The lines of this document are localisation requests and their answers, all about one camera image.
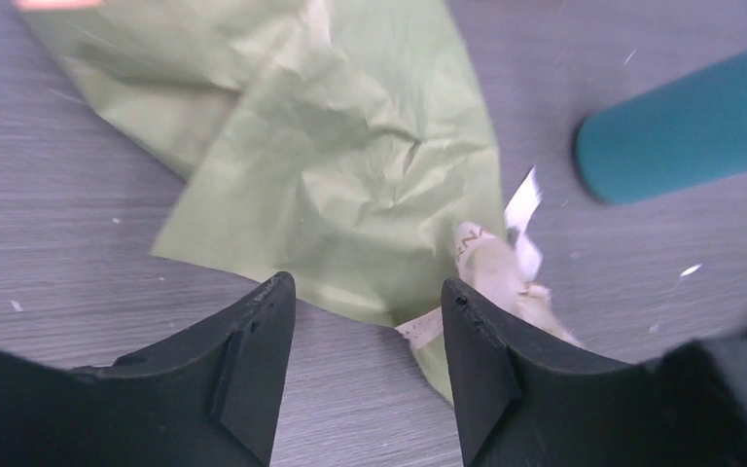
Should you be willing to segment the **cream ribbon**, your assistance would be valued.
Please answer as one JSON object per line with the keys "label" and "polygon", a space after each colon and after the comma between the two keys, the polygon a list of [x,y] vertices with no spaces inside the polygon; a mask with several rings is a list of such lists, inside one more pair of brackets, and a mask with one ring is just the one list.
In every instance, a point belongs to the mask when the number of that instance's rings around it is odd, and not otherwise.
{"label": "cream ribbon", "polygon": [[542,201],[531,168],[504,208],[505,234],[465,221],[447,242],[456,276],[510,316],[578,348],[584,345],[551,306],[551,290],[537,281],[543,255],[527,234]]}

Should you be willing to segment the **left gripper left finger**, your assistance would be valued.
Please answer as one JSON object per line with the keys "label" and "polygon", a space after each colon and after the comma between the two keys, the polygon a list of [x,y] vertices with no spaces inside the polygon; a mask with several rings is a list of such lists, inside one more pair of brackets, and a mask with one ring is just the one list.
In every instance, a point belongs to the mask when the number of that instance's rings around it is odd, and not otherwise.
{"label": "left gripper left finger", "polygon": [[280,272],[109,366],[0,350],[0,466],[267,466],[295,314]]}

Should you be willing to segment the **green wrapping paper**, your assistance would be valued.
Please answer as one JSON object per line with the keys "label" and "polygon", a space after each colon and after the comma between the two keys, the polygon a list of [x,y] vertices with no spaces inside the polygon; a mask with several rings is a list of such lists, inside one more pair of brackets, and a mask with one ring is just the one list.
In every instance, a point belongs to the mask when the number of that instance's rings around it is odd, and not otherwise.
{"label": "green wrapping paper", "polygon": [[22,11],[94,112],[186,180],[156,255],[397,327],[504,227],[499,150],[444,1],[105,1]]}

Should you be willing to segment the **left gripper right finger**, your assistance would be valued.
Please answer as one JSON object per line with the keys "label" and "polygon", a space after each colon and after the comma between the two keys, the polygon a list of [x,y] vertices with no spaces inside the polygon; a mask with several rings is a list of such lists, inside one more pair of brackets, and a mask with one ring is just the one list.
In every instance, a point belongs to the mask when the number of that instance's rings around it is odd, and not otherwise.
{"label": "left gripper right finger", "polygon": [[747,466],[747,330],[630,364],[451,278],[445,352],[467,466]]}

